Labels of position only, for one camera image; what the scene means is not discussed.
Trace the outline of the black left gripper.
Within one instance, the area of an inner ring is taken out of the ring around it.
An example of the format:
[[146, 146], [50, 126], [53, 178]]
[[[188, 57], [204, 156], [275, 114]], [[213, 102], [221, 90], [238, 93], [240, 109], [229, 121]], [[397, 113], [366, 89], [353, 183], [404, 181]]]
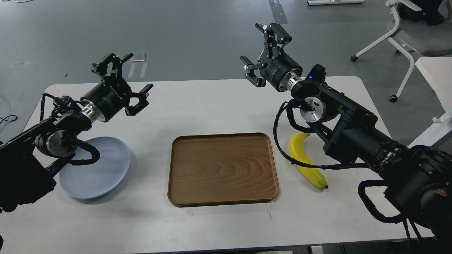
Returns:
[[[136, 116], [149, 105], [147, 98], [154, 85], [147, 84], [140, 92], [134, 93], [122, 78], [123, 63], [133, 56], [133, 53], [129, 53], [120, 58], [111, 53], [100, 63], [92, 63], [91, 72], [103, 80], [82, 96], [81, 100], [92, 103], [100, 111], [100, 122], [108, 122], [124, 107], [127, 116]], [[137, 98], [138, 103], [129, 105], [131, 98]]]

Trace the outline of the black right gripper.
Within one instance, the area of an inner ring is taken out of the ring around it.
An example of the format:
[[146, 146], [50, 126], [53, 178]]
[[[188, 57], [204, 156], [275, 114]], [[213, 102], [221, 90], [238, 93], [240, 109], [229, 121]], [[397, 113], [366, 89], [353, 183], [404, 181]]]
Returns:
[[[302, 67], [287, 53], [284, 53], [284, 47], [292, 41], [292, 37], [281, 24], [255, 23], [255, 27], [264, 35], [264, 49], [258, 63], [253, 63], [246, 56], [240, 57], [244, 63], [244, 77], [255, 87], [265, 87], [266, 81], [268, 81], [276, 91], [280, 93], [287, 91], [283, 81], [286, 75], [291, 71], [298, 76], [303, 73]], [[265, 78], [257, 77], [255, 71], [263, 68], [265, 68]]]

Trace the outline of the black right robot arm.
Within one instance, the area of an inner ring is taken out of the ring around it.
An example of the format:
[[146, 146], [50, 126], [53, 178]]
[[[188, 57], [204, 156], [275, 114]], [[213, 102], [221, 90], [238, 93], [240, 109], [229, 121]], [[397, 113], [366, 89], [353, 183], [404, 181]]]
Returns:
[[[281, 154], [292, 164], [318, 169], [368, 168], [380, 180], [359, 184], [358, 194], [370, 214], [383, 223], [410, 223], [428, 228], [451, 247], [451, 155], [431, 146], [412, 148], [398, 143], [375, 128], [378, 117], [326, 83], [326, 70], [312, 67], [305, 79], [302, 67], [284, 52], [292, 37], [276, 23], [255, 24], [264, 35], [258, 62], [241, 56], [245, 77], [255, 87], [270, 83], [278, 92], [290, 91], [276, 114], [273, 138]], [[280, 147], [278, 120], [285, 111], [299, 132], [316, 133], [323, 151], [338, 164], [303, 163]]]

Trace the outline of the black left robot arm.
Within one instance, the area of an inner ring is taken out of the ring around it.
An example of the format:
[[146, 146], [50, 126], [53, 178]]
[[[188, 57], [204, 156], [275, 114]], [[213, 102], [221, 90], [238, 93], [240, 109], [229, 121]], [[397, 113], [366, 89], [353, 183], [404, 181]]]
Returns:
[[55, 176], [67, 164], [91, 165], [100, 152], [79, 140], [95, 121], [108, 122], [120, 110], [135, 116], [149, 102], [147, 84], [135, 93], [123, 78], [123, 64], [133, 57], [109, 54], [91, 71], [101, 81], [80, 99], [43, 93], [39, 123], [18, 136], [1, 143], [0, 206], [1, 212], [13, 212], [18, 206], [33, 204], [54, 190]]

